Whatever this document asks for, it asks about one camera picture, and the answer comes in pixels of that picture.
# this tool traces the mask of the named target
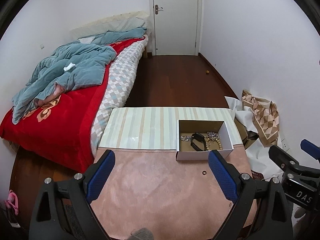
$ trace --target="blue comforter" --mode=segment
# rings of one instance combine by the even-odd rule
[[[92,44],[76,41],[58,47],[51,56],[40,61],[26,87],[12,98],[13,124],[17,124],[25,114],[36,109],[37,101],[45,100],[51,95],[57,84],[64,88],[64,92],[101,85],[105,65],[116,56],[115,50],[104,44],[140,38],[144,33],[143,28],[123,33],[107,32],[97,35]],[[70,63],[75,66],[65,70]]]

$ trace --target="cardboard box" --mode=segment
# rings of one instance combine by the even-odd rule
[[[244,145],[244,149],[248,149],[259,137],[258,134],[252,131],[247,132],[246,127],[243,124],[241,124],[236,118],[235,118],[235,124],[239,131],[242,143]]]
[[[182,135],[191,136],[195,132],[206,136],[208,131],[218,133],[222,150],[219,150],[219,145],[217,142],[214,142],[210,145],[209,151],[197,152],[191,147],[190,141],[186,142],[180,139]],[[194,143],[203,149],[203,143],[196,140],[194,140]],[[233,151],[233,145],[224,121],[177,120],[177,161],[208,160],[211,150],[218,150],[224,158]]]

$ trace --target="red blanket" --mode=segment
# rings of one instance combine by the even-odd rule
[[[117,55],[142,39],[112,44]],[[37,109],[17,125],[12,123],[12,110],[0,125],[0,136],[29,151],[78,172],[93,163],[90,147],[91,127],[108,85],[110,64],[106,65],[100,86],[69,91]]]

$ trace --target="blue gripper pad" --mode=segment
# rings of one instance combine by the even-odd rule
[[[235,204],[239,197],[237,193],[237,185],[213,151],[209,153],[208,163],[226,199]]]
[[[106,183],[113,167],[115,166],[116,156],[113,151],[110,151],[108,153],[107,157],[105,157],[102,160],[102,162],[99,163],[99,161],[97,163],[94,163],[91,165],[91,166],[96,165],[96,166],[98,166],[98,168],[94,167],[95,172],[93,174],[91,174],[91,176],[89,176],[89,177],[91,177],[91,179],[87,183],[86,199],[89,204],[93,200],[96,200],[99,197],[100,192],[101,192],[104,184]]]
[[[320,148],[317,145],[314,145],[312,142],[304,139],[300,143],[301,150],[305,151],[307,154],[315,158],[316,160],[320,159]]]

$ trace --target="white tissue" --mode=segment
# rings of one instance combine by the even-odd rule
[[[92,36],[92,37],[88,37],[88,38],[81,38],[78,40],[83,44],[90,44],[95,39],[95,37],[96,36]]]
[[[67,66],[67,67],[64,67],[63,70],[64,71],[68,71],[69,69],[71,69],[73,66],[75,66],[76,64],[73,64],[72,62]]]

